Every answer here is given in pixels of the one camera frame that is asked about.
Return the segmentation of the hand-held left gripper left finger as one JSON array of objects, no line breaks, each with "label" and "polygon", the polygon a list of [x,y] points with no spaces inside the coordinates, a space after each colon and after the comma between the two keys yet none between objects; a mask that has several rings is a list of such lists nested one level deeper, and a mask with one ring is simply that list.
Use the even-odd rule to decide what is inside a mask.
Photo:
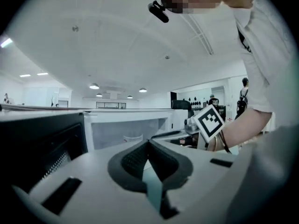
[{"label": "hand-held left gripper left finger", "polygon": [[[12,188],[29,212],[47,224],[163,224],[163,218],[145,194],[124,190],[108,173],[109,160],[136,144],[121,143],[83,154],[41,180],[29,193]],[[42,202],[69,177],[82,182],[56,215]]]}]

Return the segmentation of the white microwave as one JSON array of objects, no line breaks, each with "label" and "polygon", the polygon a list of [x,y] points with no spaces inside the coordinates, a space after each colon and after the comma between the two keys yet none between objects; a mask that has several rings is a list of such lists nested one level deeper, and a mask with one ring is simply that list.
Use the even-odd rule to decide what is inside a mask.
[{"label": "white microwave", "polygon": [[94,150],[93,124],[103,133],[109,124],[133,131],[140,122],[164,119],[170,109],[85,110],[8,107],[0,112],[0,186],[30,191],[50,170],[56,152],[65,147],[71,159]]}]

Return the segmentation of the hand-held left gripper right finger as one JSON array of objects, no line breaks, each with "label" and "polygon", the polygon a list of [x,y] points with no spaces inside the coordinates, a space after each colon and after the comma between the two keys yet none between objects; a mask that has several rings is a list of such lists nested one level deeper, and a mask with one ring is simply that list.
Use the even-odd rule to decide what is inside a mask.
[{"label": "hand-held left gripper right finger", "polygon": [[221,183],[236,155],[148,142],[148,158],[161,179],[160,212],[148,224],[226,224],[231,192]]}]

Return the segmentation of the person's right forearm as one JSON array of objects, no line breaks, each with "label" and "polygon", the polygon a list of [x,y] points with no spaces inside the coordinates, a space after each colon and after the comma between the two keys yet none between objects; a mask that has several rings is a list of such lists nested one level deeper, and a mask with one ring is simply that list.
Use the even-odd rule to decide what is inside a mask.
[{"label": "person's right forearm", "polygon": [[220,132],[219,143],[214,150],[214,140],[209,144],[208,151],[220,151],[226,143],[228,148],[237,146],[257,136],[272,117],[271,112],[261,112],[248,108],[240,117],[224,126]]}]

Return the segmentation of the linear ceiling vent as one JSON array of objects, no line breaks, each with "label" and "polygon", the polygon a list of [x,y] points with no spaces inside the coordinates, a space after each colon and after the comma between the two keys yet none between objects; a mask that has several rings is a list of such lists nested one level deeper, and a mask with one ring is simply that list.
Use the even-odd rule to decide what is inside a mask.
[{"label": "linear ceiling vent", "polygon": [[185,20],[190,25],[190,27],[194,30],[196,37],[201,40],[201,43],[203,44],[207,53],[210,55],[213,55],[214,51],[212,49],[212,46],[211,46],[206,34],[202,30],[201,26],[196,21],[196,19],[191,15],[187,15],[187,16],[185,16]]}]

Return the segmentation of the black office chair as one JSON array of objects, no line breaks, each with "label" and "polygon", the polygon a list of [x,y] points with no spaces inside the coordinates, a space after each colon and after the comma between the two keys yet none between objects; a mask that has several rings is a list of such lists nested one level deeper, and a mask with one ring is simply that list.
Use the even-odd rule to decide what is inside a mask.
[{"label": "black office chair", "polygon": [[171,108],[174,110],[187,110],[188,118],[190,118],[194,115],[194,111],[192,110],[191,103],[186,100],[172,100]]}]

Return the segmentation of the clear glass vase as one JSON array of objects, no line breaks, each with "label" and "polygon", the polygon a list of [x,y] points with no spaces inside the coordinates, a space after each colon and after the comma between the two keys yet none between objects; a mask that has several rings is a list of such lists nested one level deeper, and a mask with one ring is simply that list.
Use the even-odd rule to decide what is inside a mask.
[{"label": "clear glass vase", "polygon": [[129,135],[129,136],[123,136],[123,141],[124,142],[141,142],[143,141],[143,135],[138,135],[138,136],[132,136],[132,135]]}]

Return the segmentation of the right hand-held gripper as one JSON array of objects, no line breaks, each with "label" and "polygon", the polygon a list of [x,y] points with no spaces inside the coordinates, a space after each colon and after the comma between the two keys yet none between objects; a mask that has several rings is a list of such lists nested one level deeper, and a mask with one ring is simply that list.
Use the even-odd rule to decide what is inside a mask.
[{"label": "right hand-held gripper", "polygon": [[185,120],[185,131],[171,131],[157,134],[151,139],[178,140],[186,137],[186,132],[193,136],[198,135],[197,149],[208,150],[209,144],[214,140],[214,150],[219,143],[219,134],[225,123],[213,105],[202,109],[197,115]]}]

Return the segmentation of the person's white shirt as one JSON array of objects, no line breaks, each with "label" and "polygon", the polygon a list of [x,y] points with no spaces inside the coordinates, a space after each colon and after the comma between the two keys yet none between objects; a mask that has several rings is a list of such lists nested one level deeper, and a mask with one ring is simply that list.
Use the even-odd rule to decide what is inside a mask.
[{"label": "person's white shirt", "polygon": [[284,18],[270,0],[232,11],[249,47],[241,48],[249,107],[274,113],[277,127],[299,125],[299,85],[292,74],[297,47]]}]

